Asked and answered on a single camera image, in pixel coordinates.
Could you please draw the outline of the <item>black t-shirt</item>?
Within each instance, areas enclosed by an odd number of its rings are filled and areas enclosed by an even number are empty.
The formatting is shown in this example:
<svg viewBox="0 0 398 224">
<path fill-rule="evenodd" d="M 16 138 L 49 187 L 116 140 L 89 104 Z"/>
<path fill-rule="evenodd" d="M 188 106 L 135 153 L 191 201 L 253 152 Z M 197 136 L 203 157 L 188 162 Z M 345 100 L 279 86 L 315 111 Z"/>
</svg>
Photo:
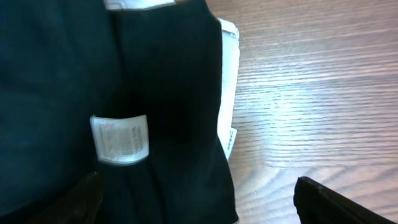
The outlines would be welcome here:
<svg viewBox="0 0 398 224">
<path fill-rule="evenodd" d="M 205 1 L 2 1 L 1 222 L 25 223 L 97 172 L 94 223 L 236 223 L 221 74 Z"/>
</svg>

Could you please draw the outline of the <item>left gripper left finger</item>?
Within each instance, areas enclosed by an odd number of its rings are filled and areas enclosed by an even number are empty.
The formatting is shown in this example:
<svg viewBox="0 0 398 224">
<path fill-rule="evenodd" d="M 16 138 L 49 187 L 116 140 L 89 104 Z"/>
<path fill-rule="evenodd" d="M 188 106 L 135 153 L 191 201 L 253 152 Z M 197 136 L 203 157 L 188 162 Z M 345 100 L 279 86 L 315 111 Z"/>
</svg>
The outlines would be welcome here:
<svg viewBox="0 0 398 224">
<path fill-rule="evenodd" d="M 102 181 L 98 173 L 93 172 L 25 224 L 92 224 L 102 201 Z"/>
</svg>

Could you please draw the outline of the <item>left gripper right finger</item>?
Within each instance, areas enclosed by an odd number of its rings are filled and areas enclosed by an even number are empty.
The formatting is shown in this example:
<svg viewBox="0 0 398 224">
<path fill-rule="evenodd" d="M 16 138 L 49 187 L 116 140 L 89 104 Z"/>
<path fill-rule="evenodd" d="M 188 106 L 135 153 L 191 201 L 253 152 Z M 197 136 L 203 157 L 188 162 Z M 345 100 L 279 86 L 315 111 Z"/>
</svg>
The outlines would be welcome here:
<svg viewBox="0 0 398 224">
<path fill-rule="evenodd" d="M 294 205 L 301 224 L 395 224 L 309 177 L 299 177 Z"/>
</svg>

